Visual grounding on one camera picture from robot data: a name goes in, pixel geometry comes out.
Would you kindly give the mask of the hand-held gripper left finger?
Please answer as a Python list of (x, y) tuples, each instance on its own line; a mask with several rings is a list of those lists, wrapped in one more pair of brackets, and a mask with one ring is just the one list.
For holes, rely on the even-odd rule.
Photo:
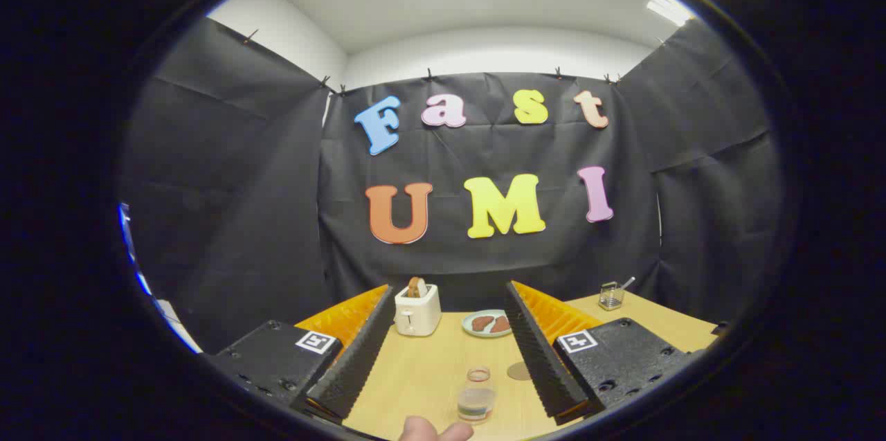
[(393, 319), (395, 290), (382, 285), (297, 324), (271, 319), (206, 359), (262, 401), (341, 424)]

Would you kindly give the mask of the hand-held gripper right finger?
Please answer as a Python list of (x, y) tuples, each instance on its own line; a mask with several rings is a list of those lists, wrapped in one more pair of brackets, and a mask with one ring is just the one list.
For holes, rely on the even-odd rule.
[(602, 323), (518, 281), (505, 293), (523, 362), (558, 425), (627, 402), (693, 359), (632, 318)]

